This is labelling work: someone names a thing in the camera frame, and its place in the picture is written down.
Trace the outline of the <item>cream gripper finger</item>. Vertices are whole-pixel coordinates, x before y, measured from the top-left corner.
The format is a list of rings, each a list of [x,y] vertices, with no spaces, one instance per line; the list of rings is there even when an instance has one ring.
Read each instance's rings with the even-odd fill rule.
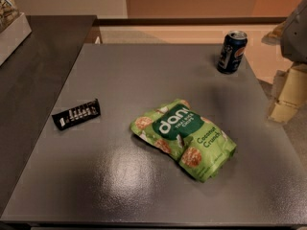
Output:
[[[283,34],[285,23],[278,24],[272,31],[262,37],[262,42],[268,45],[278,45]]]
[[[307,64],[295,62],[273,79],[268,118],[288,123],[307,102]]]

